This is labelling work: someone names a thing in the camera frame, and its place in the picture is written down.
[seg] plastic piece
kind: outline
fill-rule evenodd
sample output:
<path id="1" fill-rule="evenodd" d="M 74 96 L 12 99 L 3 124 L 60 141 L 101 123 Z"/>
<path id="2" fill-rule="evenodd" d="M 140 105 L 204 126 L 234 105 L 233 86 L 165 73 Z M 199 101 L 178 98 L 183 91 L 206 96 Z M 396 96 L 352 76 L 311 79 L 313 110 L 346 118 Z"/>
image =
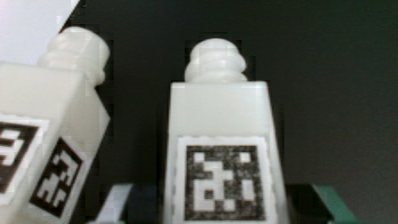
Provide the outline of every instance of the plastic piece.
<path id="1" fill-rule="evenodd" d="M 89 222 L 89 224 L 122 224 L 124 223 L 119 219 L 121 219 L 121 213 L 124 210 L 124 204 L 128 200 L 131 187 L 133 187 L 131 184 L 114 185 L 96 221 Z"/>
<path id="2" fill-rule="evenodd" d="M 78 54 L 74 42 L 89 45 Z M 41 66 L 0 63 L 0 155 L 16 157 L 0 161 L 3 224 L 69 222 L 108 124 L 92 85 L 101 82 L 103 48 L 90 31 L 69 28 L 50 49 L 76 57 L 55 56 Z"/>
<path id="3" fill-rule="evenodd" d="M 332 187 L 288 185 L 291 224 L 362 224 Z"/>
<path id="4" fill-rule="evenodd" d="M 222 39 L 197 44 L 172 83 L 163 224 L 288 224 L 265 82 Z"/>
<path id="5" fill-rule="evenodd" d="M 158 223 L 158 186 L 135 184 L 128 198 L 126 223 Z"/>

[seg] black background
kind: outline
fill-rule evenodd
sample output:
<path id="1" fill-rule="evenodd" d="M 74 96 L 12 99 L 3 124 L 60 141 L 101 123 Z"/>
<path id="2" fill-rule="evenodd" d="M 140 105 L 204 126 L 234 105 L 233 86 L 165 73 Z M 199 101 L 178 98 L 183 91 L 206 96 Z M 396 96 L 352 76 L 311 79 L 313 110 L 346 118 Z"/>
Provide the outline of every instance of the black background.
<path id="1" fill-rule="evenodd" d="M 76 24 L 112 46 L 112 123 L 71 223 L 94 219 L 114 183 L 158 185 L 162 200 L 169 88 L 210 37 L 268 81 L 286 183 L 334 186 L 359 219 L 398 223 L 396 1 L 85 0 Z"/>

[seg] qr-like code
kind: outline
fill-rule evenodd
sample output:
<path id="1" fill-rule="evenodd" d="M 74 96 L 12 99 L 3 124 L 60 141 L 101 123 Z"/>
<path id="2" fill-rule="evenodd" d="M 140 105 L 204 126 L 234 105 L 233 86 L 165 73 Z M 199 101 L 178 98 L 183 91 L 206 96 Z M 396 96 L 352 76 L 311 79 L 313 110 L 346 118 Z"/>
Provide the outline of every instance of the qr-like code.
<path id="1" fill-rule="evenodd" d="M 185 220 L 265 220 L 257 147 L 186 146 Z"/>
<path id="2" fill-rule="evenodd" d="M 37 129 L 35 126 L 0 122 L 0 193 L 7 191 Z"/>
<path id="3" fill-rule="evenodd" d="M 57 217 L 62 216 L 82 163 L 60 138 L 30 198 L 30 203 Z"/>

